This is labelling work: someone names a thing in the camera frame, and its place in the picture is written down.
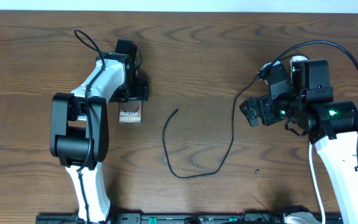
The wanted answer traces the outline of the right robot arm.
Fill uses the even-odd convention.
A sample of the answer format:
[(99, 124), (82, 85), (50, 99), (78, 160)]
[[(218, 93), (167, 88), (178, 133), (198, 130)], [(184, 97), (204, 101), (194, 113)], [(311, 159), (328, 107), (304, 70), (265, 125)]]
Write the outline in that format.
[(326, 60), (296, 56), (288, 73), (282, 63), (265, 78), (266, 95), (240, 105), (250, 126), (294, 123), (308, 136), (329, 174), (344, 223), (358, 223), (358, 110), (334, 101)]

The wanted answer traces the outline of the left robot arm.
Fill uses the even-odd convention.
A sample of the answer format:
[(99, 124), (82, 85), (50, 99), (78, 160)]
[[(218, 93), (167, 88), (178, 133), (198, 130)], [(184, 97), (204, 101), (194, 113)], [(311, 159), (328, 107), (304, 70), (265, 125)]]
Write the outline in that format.
[(52, 98), (50, 152), (70, 175), (79, 204), (78, 223), (108, 223), (111, 201), (103, 177), (109, 149), (108, 103), (119, 103), (119, 123), (140, 124), (147, 81), (138, 75), (140, 50), (119, 39), (96, 57), (89, 77), (70, 93)]

